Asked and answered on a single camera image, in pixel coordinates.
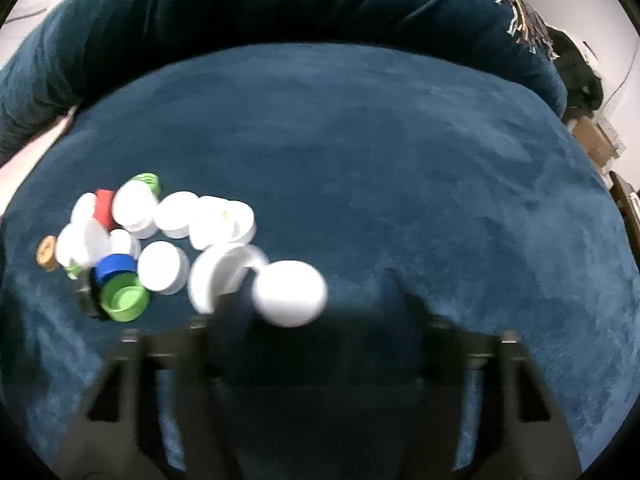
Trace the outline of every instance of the cable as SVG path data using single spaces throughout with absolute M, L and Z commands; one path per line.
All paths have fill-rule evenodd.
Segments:
M 618 87 L 613 91 L 613 93 L 609 96 L 609 98 L 605 101 L 605 103 L 600 107 L 600 110 L 598 111 L 596 117 L 594 118 L 594 122 L 597 123 L 600 118 L 603 116 L 604 114 L 604 110 L 607 107 L 607 105 L 609 105 L 609 103 L 611 102 L 611 100 L 613 99 L 613 97 L 618 93 L 618 91 L 625 85 L 626 80 L 629 79 L 629 76 L 631 75 L 631 71 L 633 70 L 634 67 L 634 63 L 636 62 L 636 57 L 638 56 L 638 50 L 640 50 L 640 36 L 638 37 L 638 39 L 636 40 L 636 50 L 634 52 L 634 56 L 631 59 L 631 64 L 629 65 L 629 69 L 626 71 L 626 75 L 625 78 L 622 80 L 622 82 L 618 85 Z

